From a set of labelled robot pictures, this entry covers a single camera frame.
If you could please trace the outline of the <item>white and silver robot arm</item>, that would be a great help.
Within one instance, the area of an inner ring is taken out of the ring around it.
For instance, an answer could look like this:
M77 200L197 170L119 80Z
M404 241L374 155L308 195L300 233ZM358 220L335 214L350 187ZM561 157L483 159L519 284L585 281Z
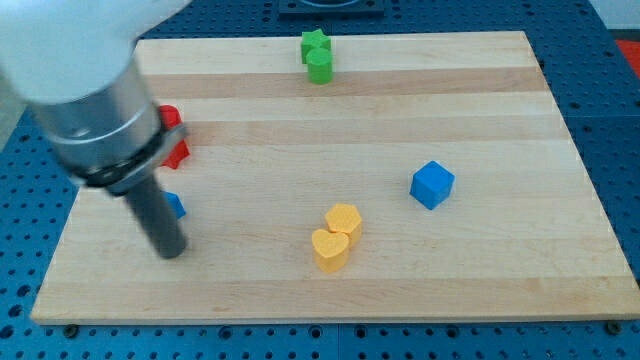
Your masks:
M158 193L154 168L184 132L162 125L134 51L188 4L2 1L1 71L73 178L115 196Z

